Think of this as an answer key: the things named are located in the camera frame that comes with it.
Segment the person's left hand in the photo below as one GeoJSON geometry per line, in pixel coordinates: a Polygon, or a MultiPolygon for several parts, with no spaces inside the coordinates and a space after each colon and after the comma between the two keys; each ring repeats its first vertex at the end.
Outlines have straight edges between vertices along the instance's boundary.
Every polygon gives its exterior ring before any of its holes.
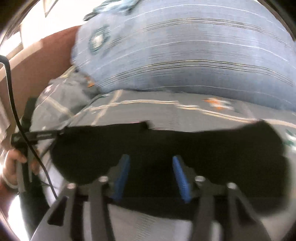
{"type": "Polygon", "coordinates": [[[11,149],[7,152],[4,166],[3,166],[3,177],[6,183],[15,188],[18,185],[16,165],[17,163],[27,163],[27,158],[17,149],[11,149]]]}

